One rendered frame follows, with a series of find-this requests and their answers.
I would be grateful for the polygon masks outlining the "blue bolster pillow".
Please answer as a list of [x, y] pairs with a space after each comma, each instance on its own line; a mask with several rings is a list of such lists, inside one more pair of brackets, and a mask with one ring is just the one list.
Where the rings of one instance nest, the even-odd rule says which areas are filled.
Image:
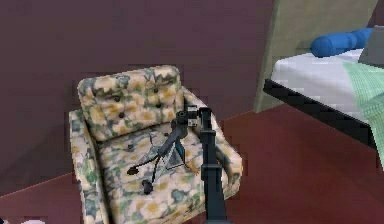
[[311, 53], [318, 57], [331, 57], [350, 50], [363, 49], [371, 35], [372, 28], [363, 28], [350, 32], [331, 33], [312, 41]]

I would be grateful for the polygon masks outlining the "bed with beige headboard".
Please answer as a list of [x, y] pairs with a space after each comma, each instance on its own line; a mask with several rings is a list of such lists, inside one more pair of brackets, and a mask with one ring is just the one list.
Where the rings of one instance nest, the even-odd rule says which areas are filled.
[[374, 137], [356, 104], [346, 62], [360, 49], [317, 58], [316, 38], [365, 28], [380, 0], [275, 0], [254, 110], [286, 103], [373, 148]]

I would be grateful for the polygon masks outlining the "grey pillow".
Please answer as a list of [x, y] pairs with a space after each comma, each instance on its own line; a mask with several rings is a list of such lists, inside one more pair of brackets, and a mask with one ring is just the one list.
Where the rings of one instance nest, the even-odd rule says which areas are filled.
[[384, 26], [374, 26], [358, 62], [384, 68]]

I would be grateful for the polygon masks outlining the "green blanket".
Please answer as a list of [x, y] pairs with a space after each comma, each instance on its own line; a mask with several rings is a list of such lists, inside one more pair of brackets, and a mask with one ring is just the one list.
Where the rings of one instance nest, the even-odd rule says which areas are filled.
[[367, 120], [384, 171], [384, 69], [362, 63], [343, 64], [352, 83], [356, 104]]

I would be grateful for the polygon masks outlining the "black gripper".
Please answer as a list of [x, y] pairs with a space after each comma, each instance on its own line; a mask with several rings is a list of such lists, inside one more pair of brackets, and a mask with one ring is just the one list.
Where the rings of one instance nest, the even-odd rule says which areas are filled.
[[128, 175], [135, 175], [139, 172], [139, 167], [155, 161], [151, 179], [142, 181], [142, 186], [144, 187], [143, 192], [145, 195], [149, 195], [153, 191], [153, 183], [156, 179], [156, 172], [160, 158], [166, 156], [171, 150], [172, 146], [175, 146], [175, 149], [179, 153], [180, 157], [185, 159], [185, 149], [181, 143], [181, 140], [187, 135], [188, 115], [186, 111], [180, 111], [176, 114], [176, 118], [171, 121], [171, 132], [168, 134], [167, 139], [163, 145], [158, 149], [157, 155], [128, 169]]

